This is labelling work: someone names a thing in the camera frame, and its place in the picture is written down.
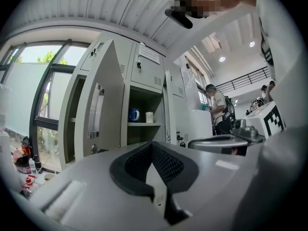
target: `ceiling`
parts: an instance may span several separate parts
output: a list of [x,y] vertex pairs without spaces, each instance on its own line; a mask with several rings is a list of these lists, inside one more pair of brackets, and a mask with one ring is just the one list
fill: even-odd
[[[248,18],[239,19],[238,25],[228,26],[229,33],[220,30],[234,19],[254,11],[250,6],[240,5],[228,12],[211,14],[207,19],[191,18],[193,28],[188,30],[165,16],[164,11],[171,4],[172,0],[22,0],[1,31],[0,40],[21,33],[23,28],[33,30],[70,24],[105,29],[108,25],[108,29],[117,28],[123,35],[134,33],[140,39],[137,41],[144,39],[147,46],[174,61],[198,42],[202,49],[200,38],[214,31],[221,38],[223,50],[230,52],[237,48],[239,38],[243,45],[256,36],[245,30],[246,24],[251,23]],[[237,38],[232,37],[233,32],[237,32]]]
[[249,102],[253,102],[260,95],[261,95],[261,89],[253,90],[245,94],[242,94],[240,96],[232,97],[232,102],[233,102],[233,105],[235,105],[236,100],[238,100],[238,102],[236,103],[237,105],[240,105],[243,103],[249,103]]
[[244,58],[260,54],[261,33],[259,19],[255,11],[233,20],[222,28],[213,31],[209,36],[195,44],[193,50],[198,50],[206,63],[218,72],[219,68],[236,64]]

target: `sky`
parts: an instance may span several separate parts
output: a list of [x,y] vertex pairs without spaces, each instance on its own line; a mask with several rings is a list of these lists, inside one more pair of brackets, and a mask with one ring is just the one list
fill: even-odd
[[[43,60],[43,57],[49,52],[57,53],[61,45],[42,45],[27,47],[21,53],[23,63],[36,63],[38,56]],[[77,65],[82,55],[86,52],[87,48],[71,46],[64,54],[68,65]]]

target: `recessed light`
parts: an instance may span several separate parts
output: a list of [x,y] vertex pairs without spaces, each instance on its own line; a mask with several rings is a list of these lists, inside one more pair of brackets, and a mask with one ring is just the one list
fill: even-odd
[[222,63],[223,61],[225,61],[226,58],[224,56],[220,57],[219,61]]

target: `black metal railing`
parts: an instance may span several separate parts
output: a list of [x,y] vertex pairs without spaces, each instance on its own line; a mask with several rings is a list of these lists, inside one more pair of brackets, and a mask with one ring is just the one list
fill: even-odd
[[221,91],[222,93],[225,93],[228,91],[236,90],[236,89],[251,85],[253,83],[256,83],[266,78],[270,78],[270,72],[267,67],[263,67],[259,70],[251,72],[247,75],[243,75],[241,77],[238,77],[236,79],[233,79],[231,81],[218,85],[216,87],[219,91]]

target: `mug handle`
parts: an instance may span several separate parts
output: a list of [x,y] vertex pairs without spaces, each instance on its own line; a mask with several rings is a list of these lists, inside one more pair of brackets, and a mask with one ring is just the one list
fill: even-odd
[[137,116],[136,116],[135,121],[138,121],[138,119],[139,119],[139,115],[140,115],[140,112],[139,112],[138,110],[136,110],[136,112],[137,112]]

